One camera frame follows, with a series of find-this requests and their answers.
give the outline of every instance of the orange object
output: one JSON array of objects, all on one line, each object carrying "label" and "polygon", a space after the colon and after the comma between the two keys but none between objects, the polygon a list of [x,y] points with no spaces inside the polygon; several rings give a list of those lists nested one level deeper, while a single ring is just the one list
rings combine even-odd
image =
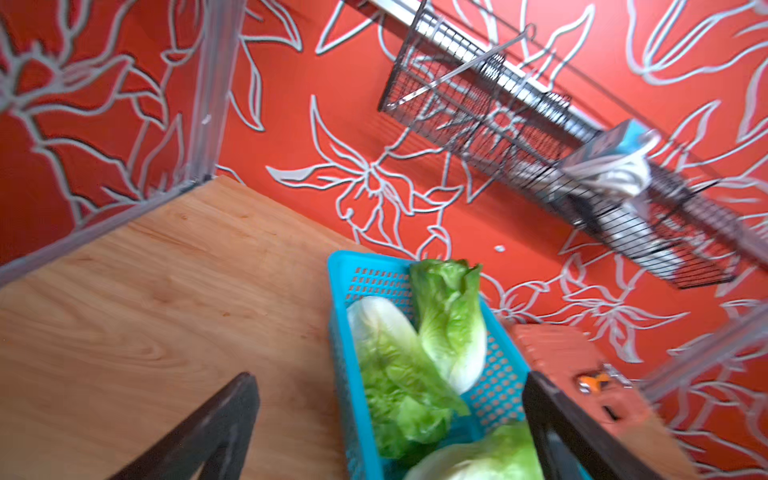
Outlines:
[{"label": "orange object", "polygon": [[612,435],[651,416],[645,399],[611,375],[615,370],[579,329],[515,325],[510,334],[531,369],[544,373]]}]

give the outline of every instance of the perforated plastic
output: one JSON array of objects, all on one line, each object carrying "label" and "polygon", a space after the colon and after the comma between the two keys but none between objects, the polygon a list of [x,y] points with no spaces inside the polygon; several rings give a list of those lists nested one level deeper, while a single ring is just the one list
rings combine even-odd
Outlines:
[{"label": "perforated plastic", "polygon": [[[383,296],[400,307],[413,322],[410,263],[383,255],[346,251],[336,252],[328,259],[333,295],[330,341],[347,468],[352,480],[397,480],[402,478],[404,470],[380,458],[376,450],[346,308],[363,296]],[[488,306],[482,302],[481,308],[488,329],[485,371],[478,383],[462,396],[472,414],[454,420],[443,442],[445,445],[474,442],[499,425],[525,418],[521,394],[530,369]]]}]

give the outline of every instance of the red wall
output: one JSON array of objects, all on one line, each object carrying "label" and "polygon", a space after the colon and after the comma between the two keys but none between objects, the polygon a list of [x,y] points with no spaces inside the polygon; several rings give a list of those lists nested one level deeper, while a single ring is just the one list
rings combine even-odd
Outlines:
[{"label": "red wall", "polygon": [[203,0],[2,0],[0,12],[3,264],[185,179],[206,12]]},{"label": "red wall", "polygon": [[[441,2],[435,3],[458,17],[453,2]],[[220,158],[247,185],[381,253],[483,263],[483,290],[501,318],[582,328],[635,379],[766,296],[768,276],[752,269],[726,286],[675,290],[378,113],[404,28],[370,5],[356,5],[249,1]],[[633,5],[636,28],[628,35]],[[657,161],[688,177],[702,175],[699,181],[712,173],[687,152],[710,162],[714,174],[728,177],[710,196],[750,215],[745,221],[765,235],[768,110],[759,99],[768,18],[763,3],[739,5],[514,0],[492,7],[516,25],[525,7],[542,44],[559,29],[552,45],[560,56],[572,53],[574,65],[682,143]],[[666,36],[652,38],[676,6],[679,18],[659,27]],[[487,34],[477,11],[464,13]],[[646,66],[631,68],[627,37]],[[646,43],[658,47],[643,63]],[[537,50],[531,46],[529,55]],[[676,59],[675,51],[684,54]],[[525,57],[519,47],[516,53]],[[550,64],[541,80],[556,67]],[[555,81],[606,123],[627,117],[573,74],[562,71]],[[662,416],[708,476],[766,474],[766,357],[754,356],[740,363],[745,372],[723,366],[716,383],[702,386],[703,376],[661,403]],[[722,400],[731,392],[751,398],[750,407]],[[692,400],[683,405],[683,397]],[[740,460],[729,459],[734,452]]]}]

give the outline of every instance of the wooden countertop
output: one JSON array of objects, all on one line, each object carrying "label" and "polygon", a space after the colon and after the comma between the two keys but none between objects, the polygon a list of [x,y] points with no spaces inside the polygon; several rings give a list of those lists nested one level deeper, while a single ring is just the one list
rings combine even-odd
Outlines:
[{"label": "wooden countertop", "polygon": [[0,478],[105,478],[237,373],[242,478],[346,478],[326,259],[361,250],[217,178],[0,290]]}]

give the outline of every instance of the metal wire basket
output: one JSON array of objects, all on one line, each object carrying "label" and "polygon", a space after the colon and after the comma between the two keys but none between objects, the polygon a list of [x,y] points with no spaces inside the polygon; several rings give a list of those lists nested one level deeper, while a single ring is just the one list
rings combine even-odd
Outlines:
[{"label": "metal wire basket", "polygon": [[[515,30],[508,41],[484,48],[425,0],[379,110],[678,288],[733,280],[748,230],[703,189],[652,164],[650,186],[628,202],[562,170],[560,160],[601,130],[574,115],[571,97],[557,86],[536,88],[506,61],[509,47],[530,41],[534,29]],[[499,112],[511,118],[508,125],[495,120]],[[705,188],[719,175],[711,177]]]}]

